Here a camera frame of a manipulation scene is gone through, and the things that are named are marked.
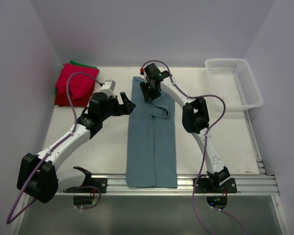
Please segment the blue-grey t shirt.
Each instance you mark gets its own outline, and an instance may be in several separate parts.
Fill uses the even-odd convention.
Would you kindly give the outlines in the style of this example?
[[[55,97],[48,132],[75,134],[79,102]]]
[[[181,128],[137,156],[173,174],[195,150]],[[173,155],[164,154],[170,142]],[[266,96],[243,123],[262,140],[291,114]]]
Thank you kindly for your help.
[[[176,188],[175,101],[165,92],[145,102],[140,77],[132,79],[126,182],[137,188]]]

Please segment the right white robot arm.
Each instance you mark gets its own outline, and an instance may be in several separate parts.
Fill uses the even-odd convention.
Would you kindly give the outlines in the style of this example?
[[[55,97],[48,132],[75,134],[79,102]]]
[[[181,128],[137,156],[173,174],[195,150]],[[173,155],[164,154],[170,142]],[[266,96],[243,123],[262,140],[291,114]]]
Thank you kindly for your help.
[[[166,70],[160,71],[155,63],[159,60],[145,62],[140,68],[140,75],[144,81],[140,83],[144,101],[152,101],[161,96],[161,92],[167,93],[182,109],[182,125],[186,132],[192,134],[203,154],[203,161],[207,169],[207,181],[210,190],[220,192],[225,188],[226,182],[231,176],[229,170],[218,155],[213,142],[211,141],[210,130],[225,115],[225,102],[217,95],[204,94],[194,96],[179,87],[177,81],[167,65]],[[205,98],[213,97],[223,105],[221,116],[212,124]]]

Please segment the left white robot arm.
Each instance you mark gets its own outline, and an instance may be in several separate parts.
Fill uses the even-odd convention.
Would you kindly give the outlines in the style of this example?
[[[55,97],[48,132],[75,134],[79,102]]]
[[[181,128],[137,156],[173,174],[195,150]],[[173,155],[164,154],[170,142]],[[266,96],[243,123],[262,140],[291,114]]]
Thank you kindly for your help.
[[[94,93],[89,106],[69,131],[56,143],[33,155],[26,154],[21,161],[17,189],[34,199],[47,203],[59,191],[74,188],[81,192],[99,192],[91,180],[91,172],[75,166],[67,172],[58,172],[61,164],[81,145],[94,137],[109,117],[130,115],[136,105],[124,92],[120,93],[123,103],[117,97]]]

